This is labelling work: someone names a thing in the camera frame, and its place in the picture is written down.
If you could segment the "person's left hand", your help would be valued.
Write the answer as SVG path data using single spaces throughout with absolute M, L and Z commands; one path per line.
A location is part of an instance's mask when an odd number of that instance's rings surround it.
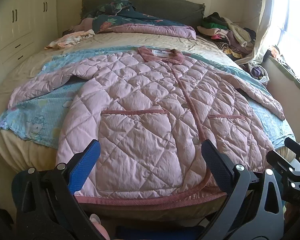
M 101 233 L 101 235 L 107 239 L 110 240 L 109 234 L 106 231 L 106 229 L 102 226 L 100 218 L 96 214 L 91 214 L 90 215 L 90 221 L 93 223 L 95 228 Z

